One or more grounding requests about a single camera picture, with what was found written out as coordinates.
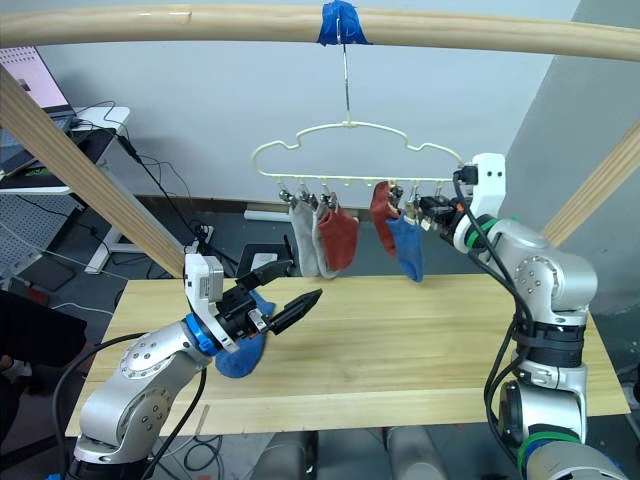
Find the wooden beam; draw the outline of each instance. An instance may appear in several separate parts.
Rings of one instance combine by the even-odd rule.
[[[0,46],[149,40],[316,42],[320,6],[143,5],[3,15]],[[640,30],[556,20],[359,8],[367,40],[640,61]]]
[[[562,244],[640,165],[640,120],[544,227],[543,235]]]
[[[184,254],[176,239],[80,151],[4,67],[0,69],[0,125],[162,268],[182,277]]]

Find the red sock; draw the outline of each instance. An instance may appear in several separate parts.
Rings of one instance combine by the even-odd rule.
[[[398,218],[398,211],[389,205],[389,182],[380,182],[376,185],[371,199],[371,207],[369,207],[371,219],[376,226],[378,236],[382,242],[384,249],[390,255],[396,256],[396,247],[393,243],[393,235],[387,225],[388,218]]]
[[[335,211],[329,210],[318,223],[318,229],[329,268],[344,270],[351,265],[358,244],[358,221],[337,207]]]

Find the blue sock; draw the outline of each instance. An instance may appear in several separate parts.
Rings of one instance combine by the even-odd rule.
[[[276,304],[267,302],[258,292],[249,292],[251,298],[256,302],[258,309],[263,315],[271,316],[276,308]],[[226,350],[216,355],[216,368],[229,378],[242,378],[249,375],[262,358],[266,337],[260,334],[254,338],[241,338],[236,343],[239,350],[229,353]]]
[[[422,242],[420,239],[420,226],[413,225],[402,212],[399,218],[388,218],[387,225],[393,235],[398,261],[405,275],[414,282],[421,282],[424,276],[424,260],[422,258]]]

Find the computer screen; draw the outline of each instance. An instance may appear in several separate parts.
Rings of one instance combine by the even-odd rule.
[[[0,48],[0,63],[45,111],[69,108],[35,47]]]

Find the sock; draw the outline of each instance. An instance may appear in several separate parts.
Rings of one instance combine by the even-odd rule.
[[[382,246],[390,255],[395,257],[396,247],[393,242],[391,230],[389,230],[389,226],[387,225],[387,219],[398,218],[400,215],[395,208],[389,205],[389,182],[380,182],[376,185],[373,191],[369,213],[371,214],[371,219],[376,227]]]
[[[315,212],[313,212],[313,229],[312,229],[312,239],[313,246],[316,249],[316,257],[318,258],[318,270],[320,270],[320,275],[324,278],[335,278],[338,275],[338,272],[335,272],[329,268],[327,265],[327,258],[324,254],[324,245],[322,244],[322,234],[320,233],[320,229],[318,228],[318,222],[320,222],[326,215],[329,213],[329,207],[327,207],[324,203],[318,205],[318,208]]]
[[[358,221],[339,206],[318,222],[324,254],[331,270],[344,270],[356,255]]]
[[[421,282],[424,275],[424,260],[422,258],[422,242],[420,241],[420,226],[415,220],[402,213],[400,218],[388,219],[387,225],[393,234],[398,261],[405,275],[414,282]]]
[[[305,202],[298,201],[295,208],[289,208],[289,218],[293,226],[298,245],[298,265],[303,277],[315,277],[318,270],[318,257],[313,246],[313,210]]]
[[[276,308],[275,303],[267,302],[255,290],[250,291],[249,295],[256,302],[258,310],[263,315],[271,316],[273,314]],[[262,358],[265,341],[266,337],[262,333],[253,338],[239,339],[236,341],[238,347],[240,347],[237,352],[229,353],[223,350],[216,355],[216,368],[225,377],[246,377],[256,368]]]

